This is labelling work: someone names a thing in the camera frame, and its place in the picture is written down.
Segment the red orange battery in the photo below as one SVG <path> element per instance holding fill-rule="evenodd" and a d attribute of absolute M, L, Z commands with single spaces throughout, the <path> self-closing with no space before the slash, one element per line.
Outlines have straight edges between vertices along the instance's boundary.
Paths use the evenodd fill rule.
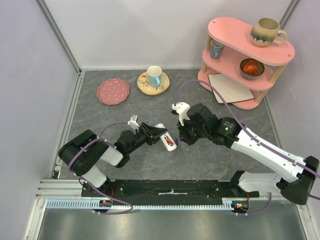
<path fill-rule="evenodd" d="M 167 144 L 169 145 L 169 146 L 174 146 L 175 145 L 175 143 L 171 140 L 171 138 L 169 137 L 169 136 L 165 136 L 164 137 L 164 139 L 165 139 L 165 141 L 167 142 Z"/>

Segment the white remote control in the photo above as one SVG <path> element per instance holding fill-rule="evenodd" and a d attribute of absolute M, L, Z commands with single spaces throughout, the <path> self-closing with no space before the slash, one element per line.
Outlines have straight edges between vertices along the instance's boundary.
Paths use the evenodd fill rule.
<path fill-rule="evenodd" d="M 168 131 L 160 136 L 160 140 L 168 152 L 172 152 L 177 148 L 176 142 Z"/>

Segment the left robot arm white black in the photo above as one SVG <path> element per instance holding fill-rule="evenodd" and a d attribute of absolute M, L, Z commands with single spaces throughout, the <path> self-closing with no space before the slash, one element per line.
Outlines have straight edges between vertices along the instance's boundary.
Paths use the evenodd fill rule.
<path fill-rule="evenodd" d="M 168 131 L 163 126 L 150 126 L 135 120 L 122 124 L 130 126 L 131 130 L 121 132 L 115 143 L 108 142 L 88 129 L 58 151 L 58 157 L 68 166 L 69 171 L 92 184 L 92 191 L 99 197 L 106 196 L 110 191 L 109 178 L 97 167 L 99 160 L 121 168 L 130 160 L 132 152 L 144 144 L 156 144 Z"/>

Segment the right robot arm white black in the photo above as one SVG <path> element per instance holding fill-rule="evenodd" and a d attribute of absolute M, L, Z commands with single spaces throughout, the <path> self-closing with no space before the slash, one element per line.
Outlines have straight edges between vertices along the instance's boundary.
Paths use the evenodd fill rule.
<path fill-rule="evenodd" d="M 178 102 L 171 106 L 178 116 L 179 139 L 191 146 L 199 139 L 241 152 L 267 166 L 274 173 L 237 171 L 229 191 L 235 197 L 250 192 L 281 194 L 288 201 L 305 205 L 316 180 L 319 160 L 301 157 L 267 142 L 232 117 L 218 118 L 201 103 L 189 106 Z"/>

